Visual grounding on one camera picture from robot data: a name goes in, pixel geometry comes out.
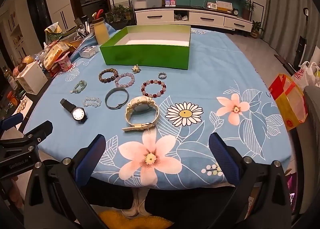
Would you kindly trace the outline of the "yellow snack package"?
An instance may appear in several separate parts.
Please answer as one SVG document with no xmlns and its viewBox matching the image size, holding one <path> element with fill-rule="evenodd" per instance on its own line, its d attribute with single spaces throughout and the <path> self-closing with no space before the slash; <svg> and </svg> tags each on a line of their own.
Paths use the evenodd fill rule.
<svg viewBox="0 0 320 229">
<path fill-rule="evenodd" d="M 47 53 L 44 58 L 43 65 L 46 70 L 49 70 L 55 61 L 66 51 L 69 50 L 69 46 L 65 42 L 58 42 Z"/>
</svg>

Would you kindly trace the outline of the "potted plant right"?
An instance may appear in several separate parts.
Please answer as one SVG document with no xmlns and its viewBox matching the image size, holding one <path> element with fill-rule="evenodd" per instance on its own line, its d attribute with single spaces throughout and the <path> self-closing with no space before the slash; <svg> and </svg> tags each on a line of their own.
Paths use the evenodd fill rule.
<svg viewBox="0 0 320 229">
<path fill-rule="evenodd" d="M 255 9 L 255 5 L 251 0 L 241 0 L 242 5 L 242 18 L 250 20 L 252 12 Z"/>
</svg>

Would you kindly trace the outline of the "black wrist watch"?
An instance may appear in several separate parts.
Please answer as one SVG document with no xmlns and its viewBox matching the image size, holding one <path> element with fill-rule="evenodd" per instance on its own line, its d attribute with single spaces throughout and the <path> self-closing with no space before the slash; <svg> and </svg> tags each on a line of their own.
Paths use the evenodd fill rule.
<svg viewBox="0 0 320 229">
<path fill-rule="evenodd" d="M 84 108 L 77 107 L 66 99 L 62 99 L 60 104 L 71 114 L 72 118 L 78 123 L 85 123 L 87 115 Z"/>
</svg>

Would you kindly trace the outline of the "gold flower brooch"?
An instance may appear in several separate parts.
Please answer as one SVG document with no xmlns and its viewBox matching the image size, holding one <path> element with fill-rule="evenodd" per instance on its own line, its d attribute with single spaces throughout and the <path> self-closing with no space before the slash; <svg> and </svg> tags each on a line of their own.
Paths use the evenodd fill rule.
<svg viewBox="0 0 320 229">
<path fill-rule="evenodd" d="M 138 65 L 134 65 L 134 66 L 132 67 L 132 72 L 133 72 L 134 74 L 137 74 L 137 73 L 141 72 L 141 69 L 140 69 L 140 67 L 139 67 Z"/>
</svg>

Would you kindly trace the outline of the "clear plastic storage bin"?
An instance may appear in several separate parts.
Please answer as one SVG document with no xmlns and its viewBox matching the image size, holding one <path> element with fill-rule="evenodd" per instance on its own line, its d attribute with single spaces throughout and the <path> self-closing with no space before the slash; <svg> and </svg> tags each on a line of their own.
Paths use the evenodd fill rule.
<svg viewBox="0 0 320 229">
<path fill-rule="evenodd" d="M 132 0 L 132 5 L 135 10 L 158 8 L 162 6 L 162 0 Z"/>
</svg>

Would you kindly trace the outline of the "red yellow shopping bag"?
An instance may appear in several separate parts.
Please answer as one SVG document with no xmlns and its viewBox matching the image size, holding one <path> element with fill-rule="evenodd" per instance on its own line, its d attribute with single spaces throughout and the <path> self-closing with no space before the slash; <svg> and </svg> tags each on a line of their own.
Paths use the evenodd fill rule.
<svg viewBox="0 0 320 229">
<path fill-rule="evenodd" d="M 306 121 L 308 110 L 304 93 L 290 76 L 279 74 L 269 86 L 287 131 Z"/>
</svg>

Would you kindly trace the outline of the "white plastic bag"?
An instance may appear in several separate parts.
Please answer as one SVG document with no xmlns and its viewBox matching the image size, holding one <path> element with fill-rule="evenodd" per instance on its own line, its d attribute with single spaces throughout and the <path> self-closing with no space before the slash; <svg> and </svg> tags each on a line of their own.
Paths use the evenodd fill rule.
<svg viewBox="0 0 320 229">
<path fill-rule="evenodd" d="M 292 75 L 292 79 L 301 90 L 307 86 L 319 88 L 319 66 L 316 62 L 305 61 L 300 69 Z"/>
</svg>

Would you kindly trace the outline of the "grey metal bangle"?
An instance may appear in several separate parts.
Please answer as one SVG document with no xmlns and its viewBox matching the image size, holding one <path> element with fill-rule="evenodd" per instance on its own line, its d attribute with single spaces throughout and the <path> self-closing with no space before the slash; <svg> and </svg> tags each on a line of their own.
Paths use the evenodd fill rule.
<svg viewBox="0 0 320 229">
<path fill-rule="evenodd" d="M 105 96 L 105 105 L 110 110 L 118 110 L 127 104 L 129 93 L 125 88 L 113 88 Z"/>
</svg>

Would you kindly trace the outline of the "yellow bottle with brown lid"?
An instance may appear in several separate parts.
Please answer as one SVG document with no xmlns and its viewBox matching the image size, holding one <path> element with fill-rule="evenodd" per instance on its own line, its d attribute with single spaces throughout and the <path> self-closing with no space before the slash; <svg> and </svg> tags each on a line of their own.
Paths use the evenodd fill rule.
<svg viewBox="0 0 320 229">
<path fill-rule="evenodd" d="M 99 45 L 103 45 L 110 38 L 108 29 L 103 17 L 103 9 L 100 9 L 98 12 L 93 14 L 93 28 L 94 34 Z"/>
</svg>

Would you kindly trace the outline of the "white cardboard box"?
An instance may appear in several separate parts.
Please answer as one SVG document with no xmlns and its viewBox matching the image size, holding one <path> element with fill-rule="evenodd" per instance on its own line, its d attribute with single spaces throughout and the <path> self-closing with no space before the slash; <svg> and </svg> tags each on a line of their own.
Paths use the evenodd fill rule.
<svg viewBox="0 0 320 229">
<path fill-rule="evenodd" d="M 17 76 L 17 80 L 28 94 L 38 95 L 40 90 L 48 82 L 48 78 L 37 62 L 27 64 Z"/>
</svg>

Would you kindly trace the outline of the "pink yogurt cup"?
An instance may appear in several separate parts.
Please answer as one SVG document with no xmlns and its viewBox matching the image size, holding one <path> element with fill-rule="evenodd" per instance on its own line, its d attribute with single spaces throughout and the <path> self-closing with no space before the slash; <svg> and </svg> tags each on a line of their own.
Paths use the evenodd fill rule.
<svg viewBox="0 0 320 229">
<path fill-rule="evenodd" d="M 69 56 L 70 56 L 70 52 L 67 51 L 63 55 L 60 55 L 55 61 L 55 63 L 57 63 L 60 66 L 63 72 L 67 72 L 72 66 Z"/>
</svg>

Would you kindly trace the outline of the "green cardboard box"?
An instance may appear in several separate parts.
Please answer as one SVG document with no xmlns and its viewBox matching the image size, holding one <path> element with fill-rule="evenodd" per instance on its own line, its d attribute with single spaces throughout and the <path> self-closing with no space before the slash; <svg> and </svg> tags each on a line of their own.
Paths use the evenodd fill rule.
<svg viewBox="0 0 320 229">
<path fill-rule="evenodd" d="M 150 66 L 187 70 L 189 25 L 135 25 L 117 31 L 100 51 L 107 65 Z"/>
</svg>

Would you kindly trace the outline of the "small black alarm clock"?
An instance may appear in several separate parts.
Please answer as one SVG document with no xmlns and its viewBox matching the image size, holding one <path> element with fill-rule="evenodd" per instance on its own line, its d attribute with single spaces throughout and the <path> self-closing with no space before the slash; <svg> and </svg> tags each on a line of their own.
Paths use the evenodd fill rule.
<svg viewBox="0 0 320 229">
<path fill-rule="evenodd" d="M 234 9 L 234 10 L 233 10 L 233 14 L 234 14 L 235 16 L 238 16 L 238 15 L 239 15 L 239 10 L 238 10 L 238 9 Z"/>
</svg>

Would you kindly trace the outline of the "white tv cabinet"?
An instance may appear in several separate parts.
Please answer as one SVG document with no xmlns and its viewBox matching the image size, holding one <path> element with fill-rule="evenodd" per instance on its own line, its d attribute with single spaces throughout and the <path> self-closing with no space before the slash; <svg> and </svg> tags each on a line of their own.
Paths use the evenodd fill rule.
<svg viewBox="0 0 320 229">
<path fill-rule="evenodd" d="M 138 25 L 182 24 L 251 32 L 253 23 L 225 13 L 176 7 L 161 7 L 135 11 Z"/>
</svg>

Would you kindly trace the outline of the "white wrist watch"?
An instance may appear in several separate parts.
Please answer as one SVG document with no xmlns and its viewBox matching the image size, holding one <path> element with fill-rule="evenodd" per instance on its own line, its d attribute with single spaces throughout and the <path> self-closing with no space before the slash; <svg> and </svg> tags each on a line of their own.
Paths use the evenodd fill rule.
<svg viewBox="0 0 320 229">
<path fill-rule="evenodd" d="M 149 130 L 156 126 L 160 118 L 159 107 L 156 102 L 147 96 L 133 98 L 126 106 L 125 120 L 127 127 L 124 132 Z"/>
</svg>

